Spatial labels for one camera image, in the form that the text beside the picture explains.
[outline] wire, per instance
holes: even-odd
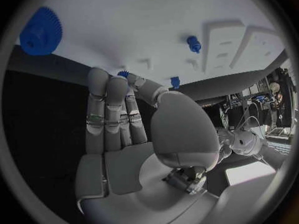
[[[240,126],[239,128],[237,128],[235,131],[238,131],[240,128],[242,128],[242,126],[243,126],[249,119],[251,119],[251,118],[254,118],[254,119],[258,122],[258,125],[259,125],[259,128],[260,128],[261,135],[263,136],[264,139],[266,139],[265,136],[263,135],[263,132],[262,132],[262,129],[261,129],[261,125],[260,125],[260,122],[259,122],[259,120],[258,120],[255,116],[249,116],[249,117],[248,117],[248,118],[241,124],[241,126]]]
[[[259,108],[258,108],[258,106],[257,106],[256,103],[252,102],[250,105],[252,105],[252,104],[254,104],[255,107],[257,108],[258,119],[259,119]],[[247,110],[245,110],[245,112],[243,113],[242,117],[240,118],[240,121],[239,121],[238,125],[236,126],[236,129],[238,129],[238,127],[239,127],[239,125],[240,125],[240,123],[241,123],[241,121],[242,121],[242,118],[245,116],[246,112],[249,111],[249,107],[250,107],[250,105],[248,106]]]

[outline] robotic hand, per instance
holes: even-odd
[[[150,124],[153,149],[164,165],[173,168],[164,180],[195,194],[205,182],[204,173],[213,169],[219,158],[219,140],[210,118],[182,93],[129,72],[119,74],[109,78],[98,68],[89,73],[87,154],[125,150],[147,142],[136,93],[157,108]]]
[[[232,150],[240,155],[262,159],[275,170],[278,170],[285,160],[283,154],[269,147],[265,139],[259,138],[251,130],[228,131],[222,129],[218,131],[218,135],[221,145],[218,163],[228,157]]]

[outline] cable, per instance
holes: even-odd
[[[252,102],[250,105],[252,105],[252,104],[254,104],[255,107],[257,108],[258,119],[259,119],[259,108],[258,108],[258,106],[257,106],[256,103]],[[242,117],[240,118],[240,121],[239,121],[238,125],[236,126],[236,129],[238,129],[238,127],[239,127],[239,125],[240,125],[240,123],[241,123],[241,121],[242,121],[242,118],[245,116],[246,112],[249,111],[249,107],[250,107],[250,105],[248,106],[247,110],[245,110],[245,112],[243,113]]]
[[[240,126],[239,128],[237,128],[235,131],[238,131],[240,128],[242,128],[242,126],[243,126],[249,119],[251,119],[251,118],[254,118],[254,119],[258,122],[258,125],[259,125],[259,128],[260,128],[261,135],[263,136],[264,139],[266,139],[265,136],[263,135],[263,132],[262,132],[262,129],[261,129],[261,125],[260,125],[260,122],[259,122],[259,120],[258,120],[255,116],[249,116],[249,117],[248,117],[248,118],[241,124],[241,126]]]

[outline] blue plastic part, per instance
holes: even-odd
[[[117,75],[127,78],[129,75],[129,72],[128,71],[120,71]]]
[[[48,55],[57,48],[61,37],[58,17],[51,9],[41,7],[20,34],[20,43],[29,55]]]
[[[179,88],[179,83],[180,83],[180,80],[179,80],[178,76],[171,78],[171,85],[174,89]]]
[[[201,44],[197,40],[196,36],[190,36],[187,38],[187,43],[189,44],[189,48],[192,52],[199,53],[201,49]]]

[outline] small blue object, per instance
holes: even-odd
[[[58,17],[51,9],[41,7],[20,34],[20,43],[29,55],[48,55],[57,48],[61,37]]]
[[[180,83],[180,80],[179,80],[178,76],[171,78],[171,84],[172,84],[174,89],[179,88],[179,83]]]
[[[117,75],[127,78],[129,75],[129,72],[128,71],[120,71]]]
[[[201,44],[197,40],[196,36],[190,36],[187,38],[187,43],[189,44],[189,48],[192,52],[199,53],[201,49]]]

